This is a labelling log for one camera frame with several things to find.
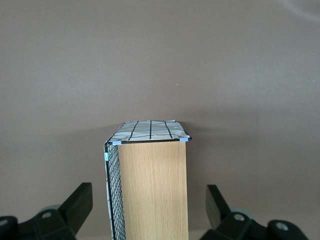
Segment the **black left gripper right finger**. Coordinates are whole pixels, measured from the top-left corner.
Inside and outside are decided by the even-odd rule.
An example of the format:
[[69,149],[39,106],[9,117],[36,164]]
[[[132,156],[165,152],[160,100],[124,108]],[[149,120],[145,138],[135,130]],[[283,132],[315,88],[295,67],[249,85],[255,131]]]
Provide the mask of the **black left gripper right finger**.
[[247,214],[231,211],[218,187],[206,187],[205,209],[211,226],[202,240],[305,240],[307,237],[295,224],[271,220],[262,226]]

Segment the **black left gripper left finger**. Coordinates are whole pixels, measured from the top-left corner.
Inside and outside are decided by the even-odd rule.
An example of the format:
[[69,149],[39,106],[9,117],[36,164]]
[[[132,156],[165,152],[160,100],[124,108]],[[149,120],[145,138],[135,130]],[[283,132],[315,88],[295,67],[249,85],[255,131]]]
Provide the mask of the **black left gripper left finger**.
[[0,238],[2,240],[75,240],[92,208],[92,184],[83,182],[57,209],[44,209],[21,223],[15,216],[1,216]]

